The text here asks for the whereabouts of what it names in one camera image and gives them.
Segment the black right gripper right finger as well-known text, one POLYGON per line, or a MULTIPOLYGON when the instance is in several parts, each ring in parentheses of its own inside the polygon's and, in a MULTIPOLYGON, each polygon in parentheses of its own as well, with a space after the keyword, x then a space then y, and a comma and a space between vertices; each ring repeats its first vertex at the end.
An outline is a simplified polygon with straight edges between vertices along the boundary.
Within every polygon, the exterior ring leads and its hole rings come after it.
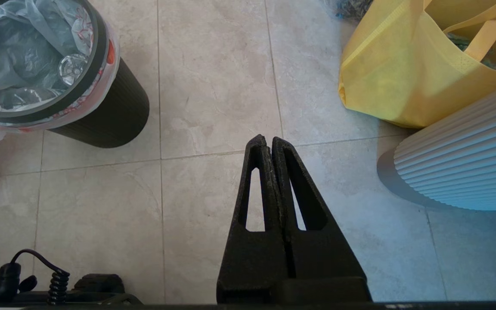
POLYGON ((295 147, 274 137, 287 277, 274 286, 281 303, 371 302, 367 277, 295 147))

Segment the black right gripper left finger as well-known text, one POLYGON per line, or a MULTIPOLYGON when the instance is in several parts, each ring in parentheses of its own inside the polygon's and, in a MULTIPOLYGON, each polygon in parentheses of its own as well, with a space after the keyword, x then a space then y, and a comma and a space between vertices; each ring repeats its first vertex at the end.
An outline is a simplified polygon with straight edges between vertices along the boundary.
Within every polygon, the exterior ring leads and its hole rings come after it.
POLYGON ((273 287, 288 277, 277 180, 265 137, 248 141, 236 205, 217 280, 219 303, 271 303, 273 287), (246 228, 251 173, 259 171, 264 231, 246 228))

